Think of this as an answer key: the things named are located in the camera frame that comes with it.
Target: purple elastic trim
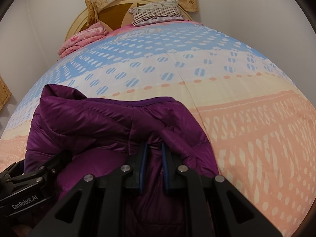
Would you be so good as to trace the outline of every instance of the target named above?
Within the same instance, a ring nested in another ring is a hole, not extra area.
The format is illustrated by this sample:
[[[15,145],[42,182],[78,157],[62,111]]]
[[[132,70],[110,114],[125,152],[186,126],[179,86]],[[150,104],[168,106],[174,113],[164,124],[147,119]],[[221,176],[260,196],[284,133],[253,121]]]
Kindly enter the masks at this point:
[[[155,98],[141,100],[141,101],[117,101],[117,100],[103,99],[103,98],[86,98],[85,100],[102,102],[102,103],[111,103],[111,104],[117,104],[117,105],[128,105],[128,106],[134,106],[134,107],[147,106],[147,105],[152,105],[152,104],[161,103],[161,102],[175,101],[175,99],[171,97],[155,97]]]

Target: bed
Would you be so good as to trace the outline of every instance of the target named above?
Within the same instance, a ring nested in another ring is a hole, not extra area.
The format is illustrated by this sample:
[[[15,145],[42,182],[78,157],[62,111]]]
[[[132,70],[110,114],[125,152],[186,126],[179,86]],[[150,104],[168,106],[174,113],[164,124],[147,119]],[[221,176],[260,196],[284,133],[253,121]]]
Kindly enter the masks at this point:
[[[0,141],[0,171],[24,158],[30,122],[46,84],[88,97],[171,96],[208,136],[219,171],[279,230],[291,236],[316,197],[316,110],[268,58],[193,22],[129,27],[129,8],[161,0],[118,0],[99,14],[110,34],[59,60],[31,88]],[[87,11],[66,39],[86,28]]]

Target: bed sheet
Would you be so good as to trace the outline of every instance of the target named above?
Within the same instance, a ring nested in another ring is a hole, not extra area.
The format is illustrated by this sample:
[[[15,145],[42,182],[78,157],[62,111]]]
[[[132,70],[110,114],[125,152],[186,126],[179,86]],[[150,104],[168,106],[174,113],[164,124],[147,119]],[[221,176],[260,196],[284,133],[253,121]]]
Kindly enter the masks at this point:
[[[316,196],[316,110],[265,56],[196,22],[116,31],[58,61],[24,97],[0,141],[0,170],[24,157],[45,84],[88,97],[171,96],[207,134],[218,168],[291,236]]]

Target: striped pillow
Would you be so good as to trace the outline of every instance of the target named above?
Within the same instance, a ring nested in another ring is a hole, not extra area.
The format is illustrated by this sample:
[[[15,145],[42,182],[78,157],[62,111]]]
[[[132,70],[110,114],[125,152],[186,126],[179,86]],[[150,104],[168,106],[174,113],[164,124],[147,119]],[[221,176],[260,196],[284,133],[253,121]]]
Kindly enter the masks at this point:
[[[165,21],[184,20],[178,6],[163,7],[150,10],[137,11],[133,15],[134,26],[144,26]]]

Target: triangular cutout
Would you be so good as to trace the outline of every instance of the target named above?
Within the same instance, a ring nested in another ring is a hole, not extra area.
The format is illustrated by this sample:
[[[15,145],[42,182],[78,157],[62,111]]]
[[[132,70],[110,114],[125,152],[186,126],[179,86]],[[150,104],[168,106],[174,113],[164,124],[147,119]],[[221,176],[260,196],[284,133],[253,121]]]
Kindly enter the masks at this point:
[[[72,223],[75,217],[82,192],[77,191],[68,202],[57,212],[55,218],[66,223]]]
[[[231,191],[227,192],[227,197],[238,224],[254,218],[254,214]]]

